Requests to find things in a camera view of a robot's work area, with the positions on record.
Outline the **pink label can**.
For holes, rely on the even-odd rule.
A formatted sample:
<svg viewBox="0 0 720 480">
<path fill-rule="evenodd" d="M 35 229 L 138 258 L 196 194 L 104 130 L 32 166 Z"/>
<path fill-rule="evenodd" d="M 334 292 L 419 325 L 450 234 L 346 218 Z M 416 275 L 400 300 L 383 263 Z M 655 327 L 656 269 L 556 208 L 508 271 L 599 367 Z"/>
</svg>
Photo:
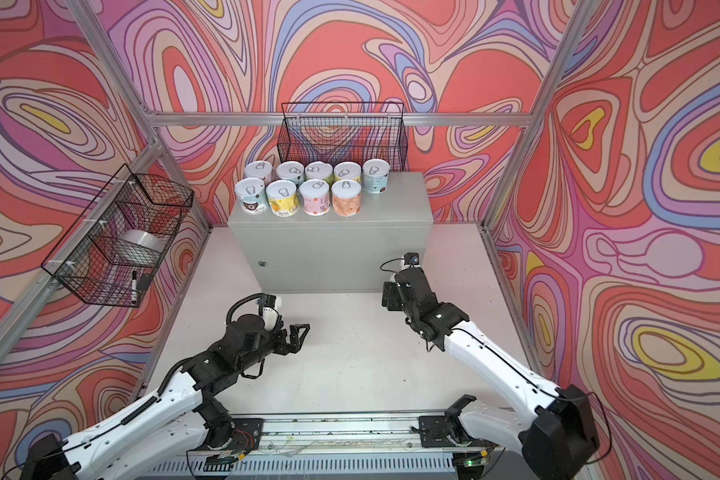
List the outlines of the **pink label can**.
<svg viewBox="0 0 720 480">
<path fill-rule="evenodd" d="M 273 181 L 274 167 L 268 161 L 253 161 L 245 166 L 244 175 L 246 178 L 259 179 L 268 185 Z"/>
<path fill-rule="evenodd" d="M 331 209 L 331 186 L 325 180 L 311 179 L 299 186 L 302 207 L 309 216 L 321 216 Z"/>
</svg>

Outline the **blue label can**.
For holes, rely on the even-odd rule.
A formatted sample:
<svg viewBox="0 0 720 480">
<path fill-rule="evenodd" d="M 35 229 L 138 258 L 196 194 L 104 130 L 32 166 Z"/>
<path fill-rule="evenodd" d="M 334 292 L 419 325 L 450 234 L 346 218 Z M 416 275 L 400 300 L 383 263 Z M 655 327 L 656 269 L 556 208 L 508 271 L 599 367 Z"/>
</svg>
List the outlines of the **blue label can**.
<svg viewBox="0 0 720 480">
<path fill-rule="evenodd" d="M 390 164 L 383 159 L 369 159 L 362 165 L 362 185 L 371 194 L 381 194 L 388 188 Z"/>
</svg>

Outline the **yellow label can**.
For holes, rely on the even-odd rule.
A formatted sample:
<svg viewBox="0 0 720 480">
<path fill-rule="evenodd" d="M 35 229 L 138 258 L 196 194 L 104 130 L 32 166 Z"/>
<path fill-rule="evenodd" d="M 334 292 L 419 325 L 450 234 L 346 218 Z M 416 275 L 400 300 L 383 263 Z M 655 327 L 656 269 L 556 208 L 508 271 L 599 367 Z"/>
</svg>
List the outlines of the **yellow label can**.
<svg viewBox="0 0 720 480">
<path fill-rule="evenodd" d="M 290 180 L 277 180 L 266 187 L 266 195 L 272 213 L 280 218 L 295 215 L 300 210 L 298 187 Z"/>
<path fill-rule="evenodd" d="M 351 161 L 341 162 L 333 168 L 336 181 L 353 180 L 360 183 L 362 180 L 362 167 Z"/>
</svg>

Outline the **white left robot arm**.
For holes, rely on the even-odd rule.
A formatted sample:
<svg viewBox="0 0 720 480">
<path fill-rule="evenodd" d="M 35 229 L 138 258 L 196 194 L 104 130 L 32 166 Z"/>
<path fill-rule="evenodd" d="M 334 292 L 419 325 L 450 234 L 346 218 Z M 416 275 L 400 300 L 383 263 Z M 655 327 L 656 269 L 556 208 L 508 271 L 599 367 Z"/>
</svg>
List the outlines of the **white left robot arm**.
<svg viewBox="0 0 720 480">
<path fill-rule="evenodd" d="M 177 362 L 159 387 L 120 412 L 64 439 L 48 434 L 14 467 L 22 479 L 133 479 L 196 448 L 245 455 L 255 445 L 216 397 L 271 354 L 298 353 L 307 324 L 272 328 L 254 314 L 226 326 L 206 350 Z"/>
</svg>

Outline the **green label can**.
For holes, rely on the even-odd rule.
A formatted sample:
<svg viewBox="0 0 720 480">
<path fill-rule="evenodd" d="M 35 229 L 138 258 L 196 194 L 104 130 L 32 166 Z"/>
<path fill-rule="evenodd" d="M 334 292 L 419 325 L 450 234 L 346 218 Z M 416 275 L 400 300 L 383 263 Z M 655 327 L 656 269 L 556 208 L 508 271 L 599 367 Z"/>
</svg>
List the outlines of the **green label can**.
<svg viewBox="0 0 720 480">
<path fill-rule="evenodd" d="M 326 162 L 311 162 L 304 168 L 304 172 L 308 180 L 321 180 L 329 186 L 335 182 L 333 166 Z"/>
</svg>

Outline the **orange label can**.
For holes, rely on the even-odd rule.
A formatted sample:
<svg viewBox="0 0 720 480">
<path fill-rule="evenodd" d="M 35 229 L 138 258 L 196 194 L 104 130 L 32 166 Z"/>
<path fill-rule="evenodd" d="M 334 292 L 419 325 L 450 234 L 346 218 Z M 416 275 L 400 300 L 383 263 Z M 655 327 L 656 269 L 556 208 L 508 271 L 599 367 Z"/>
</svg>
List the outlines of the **orange label can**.
<svg viewBox="0 0 720 480">
<path fill-rule="evenodd" d="M 337 180 L 331 187 L 332 205 L 337 215 L 356 215 L 362 206 L 362 187 L 352 179 Z"/>
</svg>

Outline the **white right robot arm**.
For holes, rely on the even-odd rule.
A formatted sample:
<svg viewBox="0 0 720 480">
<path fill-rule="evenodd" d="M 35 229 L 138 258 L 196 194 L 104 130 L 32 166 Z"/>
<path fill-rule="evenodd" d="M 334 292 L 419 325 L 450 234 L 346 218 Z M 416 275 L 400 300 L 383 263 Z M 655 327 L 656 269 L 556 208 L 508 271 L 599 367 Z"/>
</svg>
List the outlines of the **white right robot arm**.
<svg viewBox="0 0 720 480">
<path fill-rule="evenodd" d="M 464 311 L 439 301 L 421 267 L 392 272 L 383 286 L 382 305 L 403 312 L 427 347 L 461 361 L 509 405 L 502 410 L 464 394 L 443 412 L 438 425 L 431 427 L 428 418 L 421 418 L 421 440 L 500 446 L 521 455 L 540 479 L 572 479 L 597 452 L 600 439 L 588 394 L 574 385 L 562 388 L 509 355 Z"/>
</svg>

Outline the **yellow label can front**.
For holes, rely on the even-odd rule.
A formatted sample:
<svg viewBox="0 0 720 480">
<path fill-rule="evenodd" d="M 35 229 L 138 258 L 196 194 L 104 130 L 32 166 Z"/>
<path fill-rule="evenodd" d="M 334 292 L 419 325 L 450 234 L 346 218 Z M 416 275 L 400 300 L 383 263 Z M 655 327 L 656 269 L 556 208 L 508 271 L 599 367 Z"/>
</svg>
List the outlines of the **yellow label can front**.
<svg viewBox="0 0 720 480">
<path fill-rule="evenodd" d="M 300 210 L 298 187 L 290 180 L 277 180 L 266 187 L 266 195 L 272 213 L 280 218 L 295 215 Z"/>
</svg>

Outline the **brown label can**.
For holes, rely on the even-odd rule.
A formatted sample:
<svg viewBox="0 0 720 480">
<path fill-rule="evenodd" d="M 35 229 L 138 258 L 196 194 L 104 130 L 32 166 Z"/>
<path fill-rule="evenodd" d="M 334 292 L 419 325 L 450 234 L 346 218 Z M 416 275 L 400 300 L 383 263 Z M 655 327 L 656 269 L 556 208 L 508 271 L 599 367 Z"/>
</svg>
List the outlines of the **brown label can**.
<svg viewBox="0 0 720 480">
<path fill-rule="evenodd" d="M 287 180 L 300 186 L 306 181 L 304 166 L 297 161 L 282 162 L 276 168 L 276 174 L 280 180 Z"/>
<path fill-rule="evenodd" d="M 234 186 L 234 192 L 242 211 L 249 215 L 260 215 L 268 210 L 266 185 L 259 178 L 244 178 Z"/>
</svg>

